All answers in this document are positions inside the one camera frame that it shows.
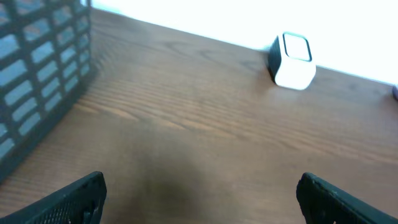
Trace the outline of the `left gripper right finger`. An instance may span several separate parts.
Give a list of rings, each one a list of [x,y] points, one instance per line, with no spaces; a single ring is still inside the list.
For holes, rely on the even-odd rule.
[[[397,224],[397,219],[370,206],[320,177],[305,172],[297,184],[296,198],[310,224]]]

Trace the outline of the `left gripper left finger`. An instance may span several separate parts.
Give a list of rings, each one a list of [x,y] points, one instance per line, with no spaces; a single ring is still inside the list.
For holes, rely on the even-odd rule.
[[[10,224],[99,224],[107,189],[102,172],[92,172],[64,188],[1,218]]]

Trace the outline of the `white barcode scanner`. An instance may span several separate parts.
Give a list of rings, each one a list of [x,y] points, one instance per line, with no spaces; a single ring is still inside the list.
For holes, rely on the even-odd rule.
[[[316,74],[308,39],[292,32],[277,34],[267,62],[274,83],[284,88],[304,90]]]

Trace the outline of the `grey plastic mesh basket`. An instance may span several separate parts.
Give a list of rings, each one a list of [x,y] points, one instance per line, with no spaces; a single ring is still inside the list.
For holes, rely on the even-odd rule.
[[[1,178],[91,83],[91,2],[1,1]]]

